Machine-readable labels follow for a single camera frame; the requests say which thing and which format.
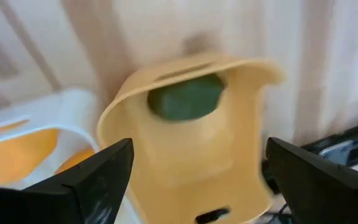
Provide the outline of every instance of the black slot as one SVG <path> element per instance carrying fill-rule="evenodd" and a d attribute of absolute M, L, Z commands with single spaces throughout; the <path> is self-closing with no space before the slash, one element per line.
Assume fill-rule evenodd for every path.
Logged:
<path fill-rule="evenodd" d="M 215 222 L 216 220 L 220 219 L 222 216 L 227 215 L 230 213 L 230 209 L 228 208 L 219 208 L 204 214 L 201 214 L 196 217 L 197 224 L 208 224 L 211 222 Z"/>

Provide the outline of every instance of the white curtain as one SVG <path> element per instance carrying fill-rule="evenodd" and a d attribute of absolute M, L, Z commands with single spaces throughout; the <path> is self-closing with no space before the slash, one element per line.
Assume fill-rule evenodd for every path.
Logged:
<path fill-rule="evenodd" d="M 0 79 L 8 101 L 81 86 L 108 103 L 140 67 L 217 50 L 285 71 L 265 92 L 264 137 L 302 144 L 358 124 L 355 0 L 0 0 L 0 43 L 18 70 Z"/>

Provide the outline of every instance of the green sponge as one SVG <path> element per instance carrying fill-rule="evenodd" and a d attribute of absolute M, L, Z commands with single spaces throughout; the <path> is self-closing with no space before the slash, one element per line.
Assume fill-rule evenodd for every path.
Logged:
<path fill-rule="evenodd" d="M 201 118 L 214 111 L 224 83 L 215 74 L 151 90 L 147 97 L 150 110 L 170 121 Z"/>

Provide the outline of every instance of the wall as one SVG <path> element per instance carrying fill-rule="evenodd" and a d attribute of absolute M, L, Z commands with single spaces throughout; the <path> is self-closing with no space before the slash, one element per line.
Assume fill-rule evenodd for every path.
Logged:
<path fill-rule="evenodd" d="M 133 71 L 199 50 L 278 63 L 264 136 L 358 124 L 358 1 L 0 0 L 0 106 L 69 86 L 108 103 Z"/>

